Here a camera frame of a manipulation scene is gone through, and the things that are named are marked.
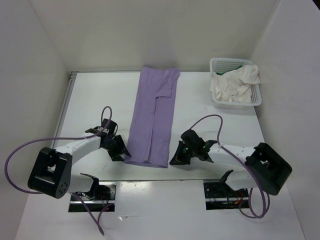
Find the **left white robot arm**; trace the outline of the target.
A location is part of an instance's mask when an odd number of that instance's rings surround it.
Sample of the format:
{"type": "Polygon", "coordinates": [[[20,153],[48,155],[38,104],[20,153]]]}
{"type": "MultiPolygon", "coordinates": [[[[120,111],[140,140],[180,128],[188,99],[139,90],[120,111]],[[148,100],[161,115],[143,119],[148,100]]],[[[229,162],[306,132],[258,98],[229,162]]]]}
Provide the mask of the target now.
{"type": "Polygon", "coordinates": [[[80,139],[57,148],[42,148],[27,186],[56,199],[66,193],[84,195],[89,200],[98,198],[105,191],[99,178],[88,173],[73,175],[72,166],[99,149],[107,150],[113,162],[124,161],[124,157],[131,154],[117,131],[116,122],[103,119],[100,126],[89,128],[80,139]]]}

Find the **purple t shirt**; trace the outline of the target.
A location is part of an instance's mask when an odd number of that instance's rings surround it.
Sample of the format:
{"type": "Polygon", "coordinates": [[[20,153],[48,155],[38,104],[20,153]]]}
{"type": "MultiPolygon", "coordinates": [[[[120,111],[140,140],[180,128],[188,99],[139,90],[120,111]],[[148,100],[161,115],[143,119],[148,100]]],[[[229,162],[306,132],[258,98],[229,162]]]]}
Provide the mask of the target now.
{"type": "Polygon", "coordinates": [[[135,99],[127,149],[130,165],[167,168],[175,111],[177,68],[143,67],[135,99]]]}

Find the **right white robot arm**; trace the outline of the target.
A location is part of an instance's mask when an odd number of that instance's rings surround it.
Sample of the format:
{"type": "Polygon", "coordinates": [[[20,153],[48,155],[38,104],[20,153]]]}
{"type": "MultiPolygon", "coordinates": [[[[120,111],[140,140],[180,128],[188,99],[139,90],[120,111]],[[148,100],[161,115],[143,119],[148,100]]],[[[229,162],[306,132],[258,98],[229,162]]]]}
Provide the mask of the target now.
{"type": "Polygon", "coordinates": [[[272,196],[279,194],[291,175],[292,167],[267,143],[254,147],[218,145],[217,140],[203,140],[189,129],[178,142],[177,149],[169,164],[185,166],[196,158],[202,162],[224,163],[239,166],[241,170],[228,170],[219,179],[219,191],[225,197],[232,196],[240,189],[258,188],[272,196]]]}

